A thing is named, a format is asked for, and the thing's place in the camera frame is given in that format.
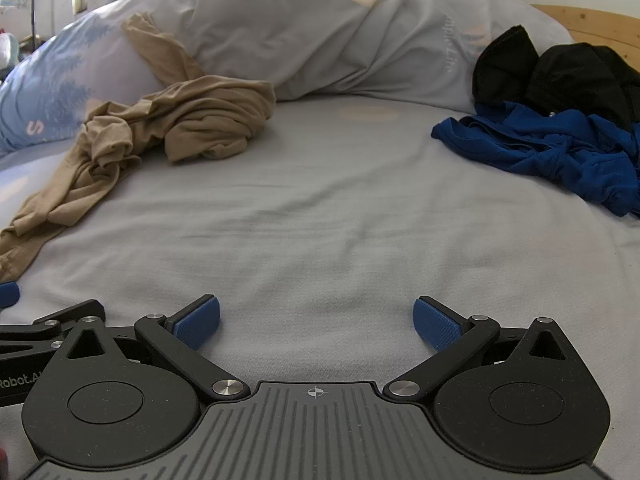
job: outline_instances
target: wooden headboard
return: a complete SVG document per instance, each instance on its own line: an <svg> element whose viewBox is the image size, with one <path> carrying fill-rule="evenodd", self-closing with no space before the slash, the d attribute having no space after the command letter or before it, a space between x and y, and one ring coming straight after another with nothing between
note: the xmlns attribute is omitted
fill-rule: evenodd
<svg viewBox="0 0 640 480"><path fill-rule="evenodd" d="M608 45L640 72L640 19L604 10L534 6L562 23L575 41Z"/></svg>

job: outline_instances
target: bed sheet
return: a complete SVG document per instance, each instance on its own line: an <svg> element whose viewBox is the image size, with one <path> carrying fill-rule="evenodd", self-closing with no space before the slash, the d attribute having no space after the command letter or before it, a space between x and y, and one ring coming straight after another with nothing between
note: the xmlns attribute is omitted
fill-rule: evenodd
<svg viewBox="0 0 640 480"><path fill-rule="evenodd" d="M80 225L45 245L0 322L97 298L108 323L124 325L210 292L222 326L202 352L251 386L382 386L432 353L412 327L417 296L503 326L551 316L611 406L596 463L635 480L640 222L449 152L430 133L451 114L308 98L279 104L233 158L171 166L151 152ZM67 146L0 161L0 223ZM0 409L12 479L35 460L19 409Z"/></svg>

